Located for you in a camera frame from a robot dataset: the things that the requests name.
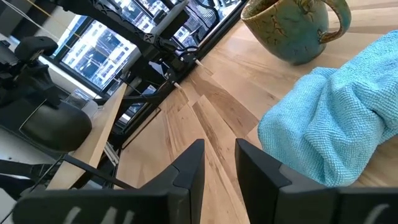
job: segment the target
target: green mug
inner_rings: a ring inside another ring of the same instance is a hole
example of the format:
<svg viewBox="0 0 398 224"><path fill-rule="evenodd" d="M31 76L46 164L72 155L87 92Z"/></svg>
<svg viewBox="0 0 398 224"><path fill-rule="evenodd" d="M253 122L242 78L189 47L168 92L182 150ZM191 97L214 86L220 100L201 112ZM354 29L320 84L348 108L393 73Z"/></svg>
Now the green mug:
<svg viewBox="0 0 398 224"><path fill-rule="evenodd" d="M338 31L328 32L325 3L338 16ZM348 30L351 12L345 0L250 0L241 19L270 53L300 65L320 55L327 42Z"/></svg>

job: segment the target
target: light blue microfiber cloth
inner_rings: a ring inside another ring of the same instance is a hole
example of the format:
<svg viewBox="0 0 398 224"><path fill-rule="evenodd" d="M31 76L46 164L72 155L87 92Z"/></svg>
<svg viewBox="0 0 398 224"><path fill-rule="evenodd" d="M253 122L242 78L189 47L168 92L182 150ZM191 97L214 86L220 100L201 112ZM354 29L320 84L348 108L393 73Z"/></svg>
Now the light blue microfiber cloth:
<svg viewBox="0 0 398 224"><path fill-rule="evenodd" d="M398 134L398 30L340 69L316 68L261 119L263 150L328 187L352 184Z"/></svg>

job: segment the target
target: metal rod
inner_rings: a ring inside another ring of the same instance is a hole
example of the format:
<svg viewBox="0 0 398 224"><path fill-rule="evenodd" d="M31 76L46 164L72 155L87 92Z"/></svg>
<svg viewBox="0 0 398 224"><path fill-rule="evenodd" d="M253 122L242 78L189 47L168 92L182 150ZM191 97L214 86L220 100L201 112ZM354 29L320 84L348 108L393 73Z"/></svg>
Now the metal rod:
<svg viewBox="0 0 398 224"><path fill-rule="evenodd" d="M102 179L104 179L106 181L112 182L123 189L135 189L134 187L126 184L125 182L118 180L108 174L104 174L101 171L99 171L98 169L95 169L94 167L92 167L78 159L75 159L72 156L65 155L63 160L69 162L70 164L72 164L74 166L77 166L77 167L85 170L86 172L90 172L98 177L101 177Z"/></svg>

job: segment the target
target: mug handle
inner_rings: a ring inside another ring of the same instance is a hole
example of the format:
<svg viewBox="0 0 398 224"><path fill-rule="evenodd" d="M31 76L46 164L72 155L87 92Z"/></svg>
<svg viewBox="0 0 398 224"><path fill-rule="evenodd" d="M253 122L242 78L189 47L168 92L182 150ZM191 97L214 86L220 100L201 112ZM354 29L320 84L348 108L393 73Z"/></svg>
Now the mug handle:
<svg viewBox="0 0 398 224"><path fill-rule="evenodd" d="M351 11L345 0L318 0L323 1L336 13L338 20L340 21L340 29L334 32L324 32L320 35L320 43L325 44L336 40L341 37L349 28L351 24Z"/></svg>

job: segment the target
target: light wood grain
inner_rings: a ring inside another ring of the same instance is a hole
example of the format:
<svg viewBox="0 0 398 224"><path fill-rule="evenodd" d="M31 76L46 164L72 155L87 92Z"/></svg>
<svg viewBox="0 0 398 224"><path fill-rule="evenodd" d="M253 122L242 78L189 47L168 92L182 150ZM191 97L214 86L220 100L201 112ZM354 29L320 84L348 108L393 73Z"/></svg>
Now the light wood grain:
<svg viewBox="0 0 398 224"><path fill-rule="evenodd" d="M119 170L125 171L120 172L142 174L120 175L121 179L142 185L160 172L166 161L176 158L194 140L204 138L206 184L201 222L249 223L236 185L235 138L245 138L261 148L259 120L300 77L315 67L338 68L381 35L398 29L393 15L398 12L398 0L347 2L353 15L349 31L328 43L321 56L301 66L291 66L271 55L239 21L201 61L205 67L194 69L181 83L183 90L175 90L165 100L163 121L152 121L153 125L125 149L123 154L128 158L121 161ZM331 30L338 28L333 13ZM165 162L154 154L164 155ZM398 186L396 170L397 136L377 148L353 186Z"/></svg>
<svg viewBox="0 0 398 224"><path fill-rule="evenodd" d="M122 84L104 104L103 109L97 111L93 119L93 129L73 153L74 158L97 167L125 91L126 84ZM83 174L84 170L63 162L47 189L69 189Z"/></svg>
<svg viewBox="0 0 398 224"><path fill-rule="evenodd" d="M135 139L146 126L160 113L161 109L156 108L153 113L151 113L145 121L138 126L138 128L130 135L130 137L123 143L122 148L125 148L133 139Z"/></svg>

